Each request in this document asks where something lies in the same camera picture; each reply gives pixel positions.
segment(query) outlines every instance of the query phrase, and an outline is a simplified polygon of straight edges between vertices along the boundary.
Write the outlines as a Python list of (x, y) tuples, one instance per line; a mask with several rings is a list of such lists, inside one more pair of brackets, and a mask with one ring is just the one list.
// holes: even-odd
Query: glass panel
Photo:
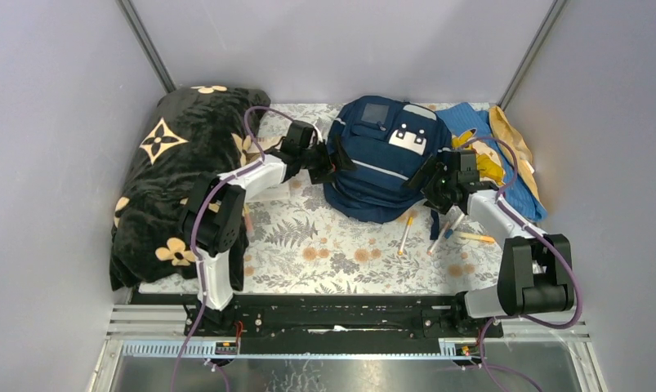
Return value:
[[(532, 377), (545, 392), (579, 391), (570, 353), (561, 343), (487, 343), (489, 362), (502, 364)], [(175, 359), (122, 358), (114, 392), (168, 392)], [(224, 366), (234, 392), (459, 392), (499, 391), (484, 371), (446, 369), (451, 361), (419, 359), (304, 360), (236, 359)], [(515, 392), (535, 391), (517, 376), (497, 373), (498, 380)], [(201, 359), (183, 359), (176, 392), (225, 391), (219, 372)]]

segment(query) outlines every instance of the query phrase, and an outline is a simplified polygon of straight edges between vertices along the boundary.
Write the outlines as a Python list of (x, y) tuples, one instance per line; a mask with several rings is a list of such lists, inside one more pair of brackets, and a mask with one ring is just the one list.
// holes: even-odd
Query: navy blue backpack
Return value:
[(422, 106), (382, 96), (362, 96), (345, 105), (332, 122), (328, 152), (341, 143), (356, 165), (338, 171), (324, 185), (325, 199), (347, 216), (385, 223), (423, 198), (421, 188), (404, 186), (443, 148), (451, 134), (436, 114)]

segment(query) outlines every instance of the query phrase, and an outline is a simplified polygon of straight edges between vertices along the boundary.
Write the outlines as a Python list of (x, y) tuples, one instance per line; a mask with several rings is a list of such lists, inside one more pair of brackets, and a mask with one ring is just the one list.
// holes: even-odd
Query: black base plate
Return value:
[[(191, 321), (199, 306), (186, 306)], [(439, 338), (476, 338), (486, 321), (458, 323), (454, 306), (455, 296), (236, 295), (223, 312), (205, 309), (194, 335), (234, 336), (240, 321), (241, 354), (437, 354)]]

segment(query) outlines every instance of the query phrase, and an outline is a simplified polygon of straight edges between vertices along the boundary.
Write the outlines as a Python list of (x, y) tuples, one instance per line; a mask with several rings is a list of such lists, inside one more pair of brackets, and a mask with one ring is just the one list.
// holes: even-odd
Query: black blanket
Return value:
[[(174, 273), (195, 278), (193, 252), (177, 227), (185, 200), (199, 174), (241, 166), (243, 114), (251, 106), (269, 104), (263, 91), (221, 86), (181, 88), (159, 101), (115, 208), (109, 268), (114, 290)], [(254, 133), (262, 114), (251, 116)], [(236, 290), (243, 289), (247, 246), (242, 227), (230, 250)]]

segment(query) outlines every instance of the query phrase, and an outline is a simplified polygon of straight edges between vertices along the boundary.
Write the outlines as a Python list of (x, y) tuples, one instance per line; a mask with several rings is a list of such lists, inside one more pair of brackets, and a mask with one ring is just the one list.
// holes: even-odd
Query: pen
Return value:
[(402, 256), (404, 253), (404, 242), (407, 241), (407, 236), (409, 235), (409, 228), (412, 227), (412, 221), (414, 221), (414, 217), (410, 216), (409, 219), (407, 219), (407, 225), (404, 227), (404, 233), (402, 234), (402, 241), (399, 243), (399, 249), (397, 250), (397, 254)]
[(477, 241), (481, 241), (483, 243), (495, 243), (496, 242), (496, 240), (493, 239), (493, 237), (490, 237), (488, 235), (465, 233), (465, 232), (462, 232), (462, 231), (458, 231), (457, 235), (459, 235), (462, 238), (474, 239), (474, 240), (477, 240)]
[(443, 236), (445, 239), (450, 238), (451, 235), (453, 235), (453, 231), (457, 229), (457, 227), (460, 225), (462, 220), (465, 219), (465, 214), (460, 214), (460, 216), (457, 217), (457, 219), (453, 222), (452, 225), (450, 225), (450, 229), (446, 230)]
[(426, 249), (427, 255), (431, 256), (434, 254), (435, 247), (438, 246), (440, 239), (443, 238), (442, 234), (448, 231), (448, 227), (450, 227), (450, 221), (445, 222), (445, 225), (443, 225), (443, 229), (440, 230), (440, 235), (438, 236), (438, 238), (433, 243), (431, 243), (431, 246), (428, 249)]
[(243, 222), (246, 225), (246, 235), (249, 238), (253, 237), (253, 221), (251, 220), (251, 210), (248, 209), (248, 205), (243, 205)]

